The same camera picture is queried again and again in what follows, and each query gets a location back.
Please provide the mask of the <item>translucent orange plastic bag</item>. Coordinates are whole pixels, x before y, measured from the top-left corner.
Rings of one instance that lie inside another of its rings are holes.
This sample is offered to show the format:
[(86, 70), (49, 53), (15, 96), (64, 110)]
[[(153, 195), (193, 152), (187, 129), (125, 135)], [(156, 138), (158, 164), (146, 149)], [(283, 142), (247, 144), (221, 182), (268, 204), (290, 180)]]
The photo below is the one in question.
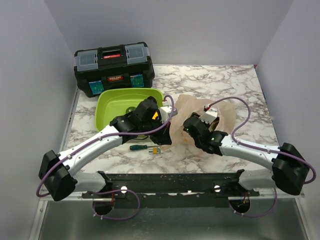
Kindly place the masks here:
[[(179, 145), (193, 146), (194, 140), (183, 131), (183, 123), (193, 112), (202, 115), (204, 113), (204, 106), (211, 103), (213, 103), (211, 99), (197, 98), (188, 94), (179, 95), (175, 102), (177, 115), (171, 119), (169, 129), (172, 144), (163, 145), (161, 149), (166, 151)], [(219, 117), (216, 130), (230, 134), (236, 123), (235, 105), (228, 101), (221, 101), (213, 106), (217, 108), (217, 116)]]

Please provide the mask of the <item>yellow fake mango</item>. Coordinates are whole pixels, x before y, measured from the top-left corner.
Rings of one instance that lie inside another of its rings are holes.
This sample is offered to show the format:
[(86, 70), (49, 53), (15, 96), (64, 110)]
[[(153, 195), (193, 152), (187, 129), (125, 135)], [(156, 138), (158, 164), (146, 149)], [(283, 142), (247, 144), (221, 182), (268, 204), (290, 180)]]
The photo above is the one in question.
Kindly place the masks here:
[(160, 119), (160, 114), (159, 114), (159, 112), (156, 111), (156, 112), (153, 114), (153, 116), (151, 117), (151, 119), (152, 119), (153, 121), (158, 121), (158, 120)]

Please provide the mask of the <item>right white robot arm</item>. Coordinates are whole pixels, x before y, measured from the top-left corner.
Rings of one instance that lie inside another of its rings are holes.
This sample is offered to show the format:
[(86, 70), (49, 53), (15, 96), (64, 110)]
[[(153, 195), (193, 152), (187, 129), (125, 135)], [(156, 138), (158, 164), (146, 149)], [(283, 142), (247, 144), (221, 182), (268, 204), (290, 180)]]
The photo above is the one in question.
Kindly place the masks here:
[(311, 169), (290, 143), (263, 145), (236, 139), (223, 131), (210, 131), (196, 113), (184, 121), (183, 130), (193, 138), (197, 148), (208, 154), (236, 157), (266, 168), (265, 179), (270, 178), (278, 189), (293, 196), (301, 193)]

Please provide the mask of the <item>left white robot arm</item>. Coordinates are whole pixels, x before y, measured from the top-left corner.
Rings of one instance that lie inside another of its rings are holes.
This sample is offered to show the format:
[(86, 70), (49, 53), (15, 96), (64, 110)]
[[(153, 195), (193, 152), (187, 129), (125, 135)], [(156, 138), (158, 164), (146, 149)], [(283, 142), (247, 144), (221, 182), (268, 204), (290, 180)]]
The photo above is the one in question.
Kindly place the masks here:
[(78, 172), (103, 153), (144, 135), (158, 144), (169, 144), (166, 131), (175, 115), (175, 104), (165, 103), (159, 107), (155, 98), (149, 96), (124, 115), (116, 116), (103, 130), (83, 143), (60, 153), (53, 150), (42, 158), (38, 177), (40, 184), (36, 196), (51, 196), (58, 202), (73, 192), (95, 192), (104, 198), (110, 194), (111, 185), (104, 173), (95, 172), (80, 176)]

